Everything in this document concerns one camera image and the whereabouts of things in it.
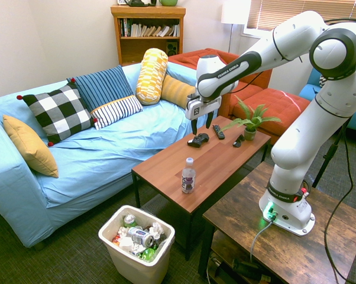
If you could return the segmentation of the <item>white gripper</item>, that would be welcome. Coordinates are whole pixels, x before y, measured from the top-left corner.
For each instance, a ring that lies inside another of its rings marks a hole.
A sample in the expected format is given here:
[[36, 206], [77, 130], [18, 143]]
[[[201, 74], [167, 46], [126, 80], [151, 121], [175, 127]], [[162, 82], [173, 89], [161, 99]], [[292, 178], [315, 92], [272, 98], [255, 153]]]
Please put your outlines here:
[[213, 120], [213, 111], [220, 108], [221, 97], [217, 97], [213, 101], [204, 102], [200, 95], [195, 93], [189, 95], [186, 100], [186, 110], [185, 116], [187, 119], [191, 120], [192, 133], [197, 134], [198, 128], [198, 117], [208, 114], [206, 119], [206, 128], [209, 129], [211, 122]]

